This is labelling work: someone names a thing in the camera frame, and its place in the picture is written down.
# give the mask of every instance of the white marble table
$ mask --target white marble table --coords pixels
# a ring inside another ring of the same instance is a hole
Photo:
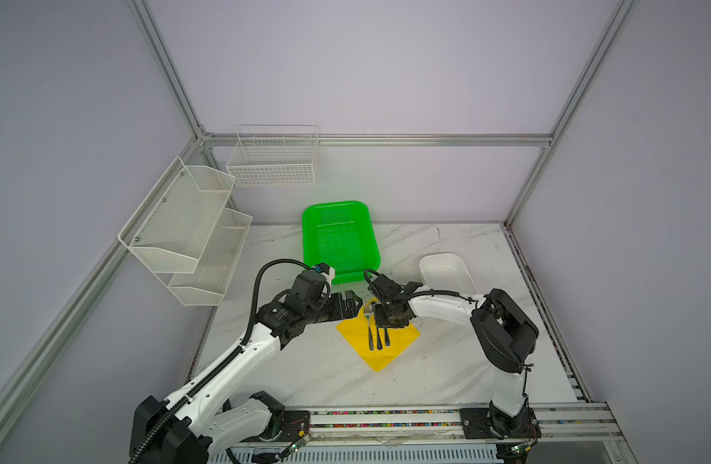
[[[575,403],[577,398],[546,332],[509,245],[497,224],[376,224],[379,272],[397,282],[420,281],[425,255],[455,253],[464,260],[480,293],[496,287],[526,311],[540,334],[528,357],[531,403]],[[249,317],[258,269],[277,258],[302,259],[300,226],[252,226],[229,292],[219,306],[196,371],[241,336]],[[266,271],[260,302],[290,285],[300,268],[279,264]],[[365,282],[337,285],[366,302]],[[472,329],[438,319],[414,319],[421,336],[380,372],[374,372],[335,329],[338,322],[306,327],[255,371],[232,397],[240,402],[265,390],[286,406],[489,403],[493,370]]]

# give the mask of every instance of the wire rack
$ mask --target wire rack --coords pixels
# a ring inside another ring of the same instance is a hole
[[[208,166],[177,169],[144,222],[120,242],[185,306],[216,306],[229,288],[252,217],[227,208],[234,176]]]
[[[227,172],[239,187],[313,185],[320,162],[318,133],[316,125],[238,125]]]

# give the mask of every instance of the white wall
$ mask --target white wall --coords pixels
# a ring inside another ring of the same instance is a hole
[[[0,450],[0,464],[127,462],[134,409],[184,383],[208,316],[126,258]]]
[[[151,0],[204,127],[548,133],[616,0]]]
[[[0,2],[0,391],[189,137],[125,1]]]
[[[642,0],[514,230],[639,462],[711,462],[711,2]]]
[[[323,147],[317,185],[235,188],[256,223],[295,223],[316,203],[359,200],[381,222],[503,220],[538,147]],[[230,147],[214,148],[226,166]]]

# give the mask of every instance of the robotic arm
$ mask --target robotic arm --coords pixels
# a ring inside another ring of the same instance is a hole
[[[297,264],[306,270],[295,278],[291,289],[257,309],[263,273],[281,263]],[[371,281],[369,274],[376,279]],[[400,286],[372,270],[365,275],[369,291],[379,299],[375,315],[379,327],[404,328],[414,317],[435,317],[475,330],[485,355],[495,366],[489,432],[498,438],[516,432],[528,408],[524,390],[530,365],[524,362],[538,336],[538,329],[518,305],[497,289],[485,296],[459,295],[428,289],[417,282]],[[275,440],[280,434],[284,406],[265,392],[230,411],[217,412],[254,369],[286,348],[306,325],[359,314],[363,302],[355,293],[347,291],[344,297],[330,293],[334,277],[335,271],[326,264],[313,269],[289,259],[266,264],[255,280],[244,336],[162,402],[149,396],[138,406],[129,464],[202,464],[209,456],[248,437]]]

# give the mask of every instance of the two-tier mesh basket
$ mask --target two-tier mesh basket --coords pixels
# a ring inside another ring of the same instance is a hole
[[[319,170],[316,125],[238,125],[226,170],[239,187],[313,185]]]

